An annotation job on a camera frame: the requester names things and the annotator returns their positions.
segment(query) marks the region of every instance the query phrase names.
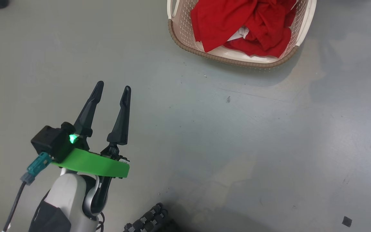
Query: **robotic arm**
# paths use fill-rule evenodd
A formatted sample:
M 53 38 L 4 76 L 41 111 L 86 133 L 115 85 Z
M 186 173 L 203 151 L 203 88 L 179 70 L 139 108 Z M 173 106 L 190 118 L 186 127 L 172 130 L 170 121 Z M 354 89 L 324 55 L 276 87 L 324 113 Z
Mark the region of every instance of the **robotic arm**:
M 113 178 L 126 178 L 129 160 L 119 154 L 117 145 L 128 142 L 131 88 L 126 86 L 119 103 L 115 125 L 107 137 L 109 145 L 100 154 L 90 152 L 87 137 L 92 135 L 92 121 L 104 82 L 99 81 L 74 125 L 64 122 L 61 128 L 45 126 L 31 140 L 39 154 L 22 176 L 23 184 L 12 207 L 3 232 L 9 228 L 22 189 L 52 163 L 61 170 L 60 177 L 42 199 L 31 221 L 29 232 L 94 232 L 103 230 L 102 214 Z

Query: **laundry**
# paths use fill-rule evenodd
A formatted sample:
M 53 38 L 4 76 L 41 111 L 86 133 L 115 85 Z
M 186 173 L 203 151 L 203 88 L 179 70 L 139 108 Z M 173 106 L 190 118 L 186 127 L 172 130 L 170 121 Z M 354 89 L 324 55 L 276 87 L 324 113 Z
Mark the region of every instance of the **laundry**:
M 195 40 L 202 42 L 205 52 L 224 45 L 248 56 L 280 57 L 290 42 L 288 27 L 296 16 L 296 2 L 199 0 L 190 13 Z M 243 27 L 247 30 L 240 36 Z

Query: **green light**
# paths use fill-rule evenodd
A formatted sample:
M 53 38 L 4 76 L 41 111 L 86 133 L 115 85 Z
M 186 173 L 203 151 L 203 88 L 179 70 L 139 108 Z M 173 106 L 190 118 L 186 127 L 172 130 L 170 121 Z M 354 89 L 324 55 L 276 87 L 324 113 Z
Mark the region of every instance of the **green light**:
M 74 144 L 75 140 L 77 139 L 76 135 L 70 135 L 70 142 Z

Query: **black square on floor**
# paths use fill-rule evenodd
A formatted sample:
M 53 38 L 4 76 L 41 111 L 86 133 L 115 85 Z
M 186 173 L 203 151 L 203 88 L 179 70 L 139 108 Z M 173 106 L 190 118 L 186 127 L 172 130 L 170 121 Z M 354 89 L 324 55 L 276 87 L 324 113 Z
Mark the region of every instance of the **black square on floor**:
M 342 224 L 347 226 L 347 227 L 350 227 L 350 226 L 352 226 L 352 219 L 344 216 Z

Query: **basket handle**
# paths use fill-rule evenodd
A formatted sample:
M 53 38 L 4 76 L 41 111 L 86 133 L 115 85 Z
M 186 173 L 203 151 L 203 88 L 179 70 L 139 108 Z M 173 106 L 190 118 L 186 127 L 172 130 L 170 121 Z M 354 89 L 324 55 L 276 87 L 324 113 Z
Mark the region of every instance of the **basket handle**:
M 178 5 L 180 4 L 180 0 L 175 0 L 176 6 L 174 8 L 174 12 L 172 12 L 173 9 L 173 0 L 167 0 L 167 16 L 168 19 L 173 19 L 176 16 Z

